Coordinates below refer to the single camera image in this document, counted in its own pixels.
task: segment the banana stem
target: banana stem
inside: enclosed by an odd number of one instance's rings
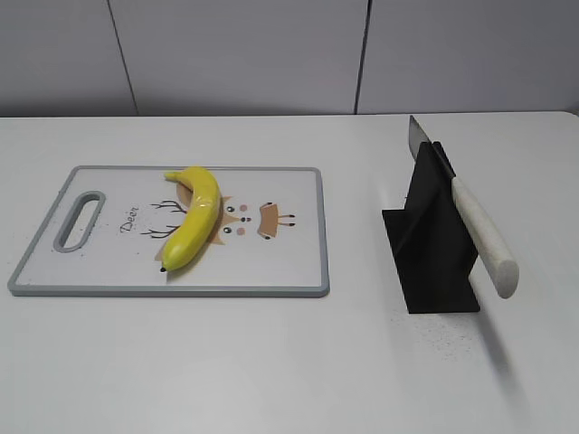
[[[165,179],[167,181],[176,181],[181,172],[165,172]]]

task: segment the deer cartoon print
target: deer cartoon print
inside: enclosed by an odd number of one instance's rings
[[[159,203],[151,203],[156,210],[166,209],[168,213],[182,213],[185,217],[192,192],[181,184],[176,185],[176,200],[169,199]],[[226,249],[232,242],[242,242],[247,237],[260,237],[263,241],[272,241],[279,235],[279,227],[292,228],[296,226],[296,215],[280,213],[277,203],[265,202],[262,205],[238,201],[237,198],[224,195],[219,217],[214,230],[207,241],[207,249]],[[179,228],[178,224],[166,224],[165,228],[149,228],[141,232],[151,239],[167,239]],[[161,246],[155,260],[161,260]]]

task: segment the knife blade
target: knife blade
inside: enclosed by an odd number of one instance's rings
[[[414,160],[418,158],[420,146],[431,145],[414,116],[410,116],[408,145]],[[451,192],[454,205],[459,212],[469,235],[479,252],[495,289],[503,298],[511,297],[518,284],[518,264],[504,238],[487,212],[469,191],[461,179],[451,173]]]

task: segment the gray wall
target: gray wall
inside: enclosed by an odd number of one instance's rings
[[[568,109],[578,0],[374,0],[359,113]]]
[[[366,0],[112,0],[142,115],[353,113]]]
[[[3,0],[0,116],[133,115],[101,0]]]
[[[0,116],[355,111],[366,0],[0,3]],[[579,109],[579,0],[374,0],[359,113]]]

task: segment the cutting board handle hole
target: cutting board handle hole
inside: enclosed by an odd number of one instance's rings
[[[60,253],[80,249],[90,236],[106,196],[103,192],[85,192],[76,198],[54,239],[53,247]]]

